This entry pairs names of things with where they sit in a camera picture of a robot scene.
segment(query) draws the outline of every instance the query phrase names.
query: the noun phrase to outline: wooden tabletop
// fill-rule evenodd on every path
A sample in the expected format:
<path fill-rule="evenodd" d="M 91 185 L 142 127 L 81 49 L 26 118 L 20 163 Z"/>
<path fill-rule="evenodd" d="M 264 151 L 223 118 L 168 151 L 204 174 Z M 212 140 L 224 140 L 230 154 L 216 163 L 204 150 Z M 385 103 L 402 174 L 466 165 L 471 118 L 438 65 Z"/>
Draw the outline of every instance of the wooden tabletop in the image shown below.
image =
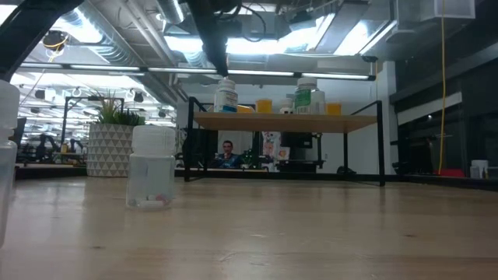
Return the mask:
<path fill-rule="evenodd" d="M 288 131 L 350 133 L 377 123 L 375 116 L 302 114 L 194 113 L 195 121 L 213 131 Z"/>
<path fill-rule="evenodd" d="M 126 179 L 22 180 L 1 280 L 494 280 L 498 194 L 418 184 L 178 178 L 165 212 Z"/>

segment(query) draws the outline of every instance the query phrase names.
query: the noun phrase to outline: person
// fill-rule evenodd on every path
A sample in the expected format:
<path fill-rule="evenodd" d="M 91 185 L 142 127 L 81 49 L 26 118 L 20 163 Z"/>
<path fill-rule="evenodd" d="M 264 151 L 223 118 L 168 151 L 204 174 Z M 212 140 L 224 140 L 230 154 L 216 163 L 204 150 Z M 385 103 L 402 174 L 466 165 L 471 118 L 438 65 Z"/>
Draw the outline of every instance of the person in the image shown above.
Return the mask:
<path fill-rule="evenodd" d="M 223 142 L 223 154 L 215 158 L 215 166 L 217 168 L 239 168 L 240 157 L 234 153 L 233 143 L 230 140 Z"/>

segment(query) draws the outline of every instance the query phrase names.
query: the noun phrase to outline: desk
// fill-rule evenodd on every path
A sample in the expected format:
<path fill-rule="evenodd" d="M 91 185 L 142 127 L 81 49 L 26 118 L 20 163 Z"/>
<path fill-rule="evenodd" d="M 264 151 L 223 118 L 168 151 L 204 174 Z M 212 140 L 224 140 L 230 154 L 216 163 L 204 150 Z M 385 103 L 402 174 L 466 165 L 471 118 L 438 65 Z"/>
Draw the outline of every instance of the desk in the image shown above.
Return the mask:
<path fill-rule="evenodd" d="M 361 116 L 358 113 L 370 107 L 377 108 L 377 116 Z M 285 131 L 285 132 L 316 132 L 316 133 L 340 133 L 344 135 L 344 167 L 348 170 L 348 133 L 377 124 L 377 142 L 379 153 L 379 176 L 380 186 L 385 185 L 384 171 L 384 128 L 382 122 L 382 102 L 375 101 L 359 109 L 348 116 L 328 115 L 300 115 L 300 114 L 230 114 L 209 113 L 195 97 L 188 100 L 188 127 L 187 135 L 192 135 L 194 121 L 207 130 L 224 131 Z M 184 180 L 190 180 L 190 168 L 192 159 L 192 137 L 187 137 L 187 149 L 184 155 Z M 205 155 L 204 172 L 208 173 L 207 155 Z M 343 179 L 353 177 L 353 174 L 344 174 Z"/>

